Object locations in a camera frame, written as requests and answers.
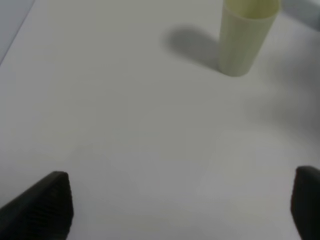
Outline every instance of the white surface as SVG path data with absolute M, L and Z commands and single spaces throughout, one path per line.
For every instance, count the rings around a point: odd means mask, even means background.
M 34 0 L 0 0 L 0 64 Z
M 315 31 L 280 15 L 251 72 L 179 57 L 220 0 L 38 0 L 0 68 L 0 204 L 70 174 L 70 240 L 298 240 L 295 169 L 320 167 Z

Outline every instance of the cup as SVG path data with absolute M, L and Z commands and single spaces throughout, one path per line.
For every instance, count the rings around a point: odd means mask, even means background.
M 281 0 L 224 0 L 218 65 L 231 77 L 247 74 L 281 8 Z

